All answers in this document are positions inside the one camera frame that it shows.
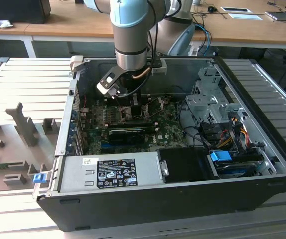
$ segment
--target wooden desk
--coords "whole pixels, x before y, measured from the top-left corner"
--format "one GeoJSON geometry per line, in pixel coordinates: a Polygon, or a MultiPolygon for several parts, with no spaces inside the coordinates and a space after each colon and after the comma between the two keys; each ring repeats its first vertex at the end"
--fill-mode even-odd
{"type": "MultiPolygon", "coordinates": [[[[206,29],[212,34],[213,45],[224,46],[242,46],[242,44],[251,44],[253,47],[268,48],[286,48],[286,22],[273,22],[273,20],[264,14],[265,11],[278,11],[274,6],[267,5],[267,0],[207,0],[212,3],[220,13],[224,12],[220,7],[241,7],[248,8],[252,14],[259,14],[262,20],[244,20],[232,19],[224,14],[227,19],[220,14],[207,14],[204,18],[206,29]]],[[[286,11],[286,1],[278,0],[277,5],[286,11]]],[[[194,12],[207,13],[208,5],[192,7],[194,12]]],[[[193,40],[199,41],[197,35],[193,40]]]]}
{"type": "MultiPolygon", "coordinates": [[[[267,0],[207,0],[220,12],[221,6],[244,7],[254,14],[265,11],[278,11],[267,5],[267,0]]],[[[74,1],[50,0],[51,16],[46,24],[14,23],[11,29],[0,30],[0,39],[22,40],[29,57],[36,57],[33,41],[67,42],[113,42],[113,31],[108,15],[94,12],[85,5],[74,1]]],[[[286,1],[278,0],[278,6],[284,9],[286,1]]],[[[208,5],[192,7],[192,10],[207,13],[208,5]]],[[[204,19],[206,29],[212,34],[212,46],[285,48],[286,23],[273,22],[266,15],[259,15],[262,20],[232,19],[224,14],[207,14],[204,19]]],[[[204,33],[197,31],[192,44],[197,47],[204,41],[204,33]]]]}
{"type": "Polygon", "coordinates": [[[74,1],[50,0],[51,15],[46,24],[30,24],[26,35],[113,38],[110,17],[74,1]]]}
{"type": "Polygon", "coordinates": [[[24,35],[29,23],[16,23],[14,27],[0,29],[0,35],[24,35]]]}

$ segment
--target black box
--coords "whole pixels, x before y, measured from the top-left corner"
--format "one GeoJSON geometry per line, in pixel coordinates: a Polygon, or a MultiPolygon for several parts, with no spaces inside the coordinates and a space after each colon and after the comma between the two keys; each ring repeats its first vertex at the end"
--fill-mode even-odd
{"type": "Polygon", "coordinates": [[[0,20],[44,24],[50,16],[49,0],[0,0],[0,20]]]}

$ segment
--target motherboard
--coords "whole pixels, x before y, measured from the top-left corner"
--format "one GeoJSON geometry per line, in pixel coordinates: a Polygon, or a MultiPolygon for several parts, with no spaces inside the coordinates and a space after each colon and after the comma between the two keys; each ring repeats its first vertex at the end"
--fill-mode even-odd
{"type": "Polygon", "coordinates": [[[87,155],[152,152],[161,148],[187,147],[177,120],[177,105],[171,96],[146,98],[131,107],[105,100],[87,104],[83,116],[83,138],[87,155]]]}

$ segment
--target warning label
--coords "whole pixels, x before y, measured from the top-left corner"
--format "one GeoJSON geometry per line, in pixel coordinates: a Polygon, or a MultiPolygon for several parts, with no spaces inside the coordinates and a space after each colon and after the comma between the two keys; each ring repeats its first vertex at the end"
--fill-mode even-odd
{"type": "Polygon", "coordinates": [[[98,161],[98,188],[136,186],[137,184],[134,159],[98,161]]]}

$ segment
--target blue cable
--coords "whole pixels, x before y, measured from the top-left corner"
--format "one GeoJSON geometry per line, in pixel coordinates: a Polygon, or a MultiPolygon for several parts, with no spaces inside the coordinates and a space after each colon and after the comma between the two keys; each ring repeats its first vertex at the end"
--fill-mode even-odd
{"type": "Polygon", "coordinates": [[[204,51],[204,54],[203,54],[203,56],[205,56],[206,52],[207,52],[207,50],[209,48],[209,35],[208,35],[207,30],[204,27],[202,27],[201,25],[195,24],[195,26],[201,28],[206,33],[206,36],[207,36],[207,47],[206,47],[206,50],[204,51]]]}

